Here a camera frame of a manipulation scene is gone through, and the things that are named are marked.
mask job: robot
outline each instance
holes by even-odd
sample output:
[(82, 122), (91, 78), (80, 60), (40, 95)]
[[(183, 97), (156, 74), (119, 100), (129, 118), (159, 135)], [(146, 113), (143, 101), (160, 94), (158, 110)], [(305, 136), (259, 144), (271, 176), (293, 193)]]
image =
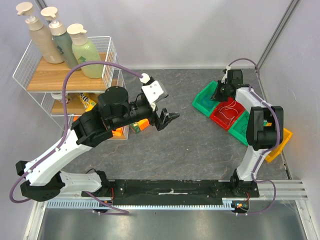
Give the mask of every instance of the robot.
[[(226, 68), (224, 73), (211, 98), (219, 102), (233, 98), (250, 113), (246, 132), (248, 148), (230, 181), (108, 179), (99, 170), (90, 174), (61, 170), (77, 156), (111, 138), (112, 130), (148, 119), (160, 131), (179, 117), (179, 113), (168, 113), (165, 108), (160, 116), (157, 115), (156, 103), (168, 94), (161, 82), (143, 73), (141, 93), (134, 102), (129, 102), (125, 88), (108, 88), (98, 96), (98, 103), (92, 110), (72, 123), (64, 144), (56, 149), (56, 153), (32, 171), (30, 167), (54, 150), (57, 143), (33, 161), (16, 164), (19, 176), (29, 171), (26, 181), (20, 185), (22, 195), (43, 202), (62, 193), (81, 192), (83, 197), (88, 197), (86, 192), (96, 197), (115, 194), (113, 204), (116, 206), (204, 206), (221, 204), (223, 198), (243, 198), (248, 193), (251, 198), (259, 197), (255, 181), (257, 171), (270, 149), (283, 140), (284, 112), (282, 107), (260, 99), (248, 84), (244, 84), (240, 69)], [(264, 126), (264, 121), (271, 126)]]

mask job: bottle label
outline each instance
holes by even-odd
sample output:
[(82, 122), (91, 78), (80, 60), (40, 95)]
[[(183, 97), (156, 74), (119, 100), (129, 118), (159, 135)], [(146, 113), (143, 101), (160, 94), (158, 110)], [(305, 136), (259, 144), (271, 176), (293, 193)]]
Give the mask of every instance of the bottle label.
[(62, 48), (60, 46), (56, 46), (56, 48), (58, 49), (58, 51), (63, 55), (64, 51), (62, 51)]
[(78, 63), (82, 64), (82, 63), (85, 63), (86, 62), (86, 58), (81, 56), (78, 58)]

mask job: yellow bin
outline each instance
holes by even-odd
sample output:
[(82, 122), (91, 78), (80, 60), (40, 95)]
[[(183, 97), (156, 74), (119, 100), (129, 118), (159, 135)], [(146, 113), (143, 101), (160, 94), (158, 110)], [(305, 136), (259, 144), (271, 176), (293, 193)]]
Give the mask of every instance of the yellow bin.
[(287, 144), (287, 142), (289, 142), (290, 138), (292, 137), (293, 133), (291, 131), (289, 131), (286, 128), (283, 128), (283, 141), (281, 144), (279, 144), (279, 146), (272, 150), (268, 156), (265, 157), (265, 160), (270, 163), (272, 162), (284, 149), (285, 145)]

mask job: pump dispenser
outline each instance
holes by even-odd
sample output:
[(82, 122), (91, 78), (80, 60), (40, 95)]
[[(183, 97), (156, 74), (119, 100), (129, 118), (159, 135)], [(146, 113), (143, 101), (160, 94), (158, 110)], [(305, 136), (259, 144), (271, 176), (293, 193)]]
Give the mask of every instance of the pump dispenser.
[[(86, 35), (87, 30), (79, 23), (68, 26), (68, 34), (72, 39), (72, 51), (78, 63), (89, 61), (101, 61), (96, 46), (90, 41)], [(102, 77), (104, 66), (101, 64), (83, 66), (81, 70), (88, 78), (98, 79)]]
[(30, 37), (41, 52), (43, 58), (51, 64), (62, 63), (64, 60), (54, 45), (49, 29), (37, 16), (33, 15), (34, 8), (32, 3), (19, 3), (15, 9), (18, 11), (18, 15), (27, 16), (25, 22), (28, 24)]
[(67, 28), (58, 18), (58, 9), (54, 6), (48, 6), (41, 10), (41, 15), (49, 23), (49, 28), (52, 33), (52, 39), (54, 45), (61, 53), (63, 60), (65, 61), (68, 68), (72, 69), (78, 65), (78, 61), (72, 52), (72, 40), (70, 35), (67, 33)]

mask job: white pump top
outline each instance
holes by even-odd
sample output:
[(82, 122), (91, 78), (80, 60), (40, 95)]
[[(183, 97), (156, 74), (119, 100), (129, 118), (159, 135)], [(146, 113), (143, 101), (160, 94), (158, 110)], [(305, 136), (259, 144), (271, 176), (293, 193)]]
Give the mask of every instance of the white pump top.
[(72, 43), (77, 46), (84, 45), (88, 42), (86, 35), (87, 30), (84, 30), (84, 26), (80, 23), (74, 23), (68, 26), (66, 29), (67, 33), (70, 34)]
[(54, 6), (48, 6), (41, 10), (41, 15), (45, 18), (47, 21), (51, 21), (49, 23), (49, 28), (54, 36), (60, 36), (64, 34), (67, 29), (65, 25), (63, 25), (62, 22), (57, 20), (58, 18), (58, 9)]
[(34, 7), (31, 2), (25, 1), (19, 3), (15, 9), (18, 11), (19, 16), (28, 16), (25, 22), (28, 24), (28, 28), (31, 31), (37, 31), (44, 26), (44, 23), (39, 20), (37, 16), (34, 16)]

